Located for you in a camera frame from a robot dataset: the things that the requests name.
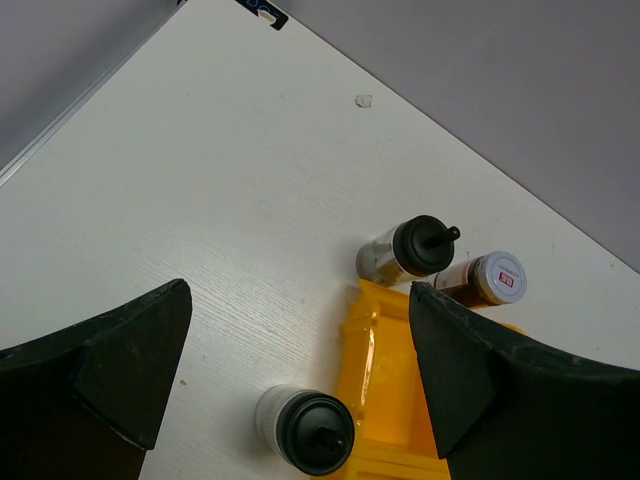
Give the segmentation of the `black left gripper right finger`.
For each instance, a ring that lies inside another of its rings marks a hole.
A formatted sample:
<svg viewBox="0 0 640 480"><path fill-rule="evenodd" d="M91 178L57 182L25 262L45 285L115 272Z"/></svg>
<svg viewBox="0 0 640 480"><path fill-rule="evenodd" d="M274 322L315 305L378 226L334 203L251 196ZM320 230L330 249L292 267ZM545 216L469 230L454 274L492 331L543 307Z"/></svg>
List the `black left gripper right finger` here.
<svg viewBox="0 0 640 480"><path fill-rule="evenodd" d="M536 341L423 282L409 323L454 479L635 479L639 374Z"/></svg>

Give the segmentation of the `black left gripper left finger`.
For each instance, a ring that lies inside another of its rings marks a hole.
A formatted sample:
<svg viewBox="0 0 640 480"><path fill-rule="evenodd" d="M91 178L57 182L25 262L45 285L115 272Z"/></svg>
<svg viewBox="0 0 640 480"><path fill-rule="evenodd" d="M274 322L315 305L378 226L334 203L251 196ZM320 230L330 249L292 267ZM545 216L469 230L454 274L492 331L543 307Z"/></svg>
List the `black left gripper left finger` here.
<svg viewBox="0 0 640 480"><path fill-rule="evenodd" d="M4 479L136 479L156 446L192 316L174 279L1 352Z"/></svg>

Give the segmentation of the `glass spice jar black lid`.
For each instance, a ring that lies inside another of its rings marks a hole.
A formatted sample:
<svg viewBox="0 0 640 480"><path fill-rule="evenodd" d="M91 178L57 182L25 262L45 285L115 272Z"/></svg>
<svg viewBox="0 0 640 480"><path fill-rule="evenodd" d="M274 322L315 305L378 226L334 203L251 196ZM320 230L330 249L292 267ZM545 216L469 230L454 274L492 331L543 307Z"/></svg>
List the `glass spice jar black lid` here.
<svg viewBox="0 0 640 480"><path fill-rule="evenodd" d="M427 278L447 268L460 229L430 215L419 215L361 246L356 255L360 279L392 287Z"/></svg>

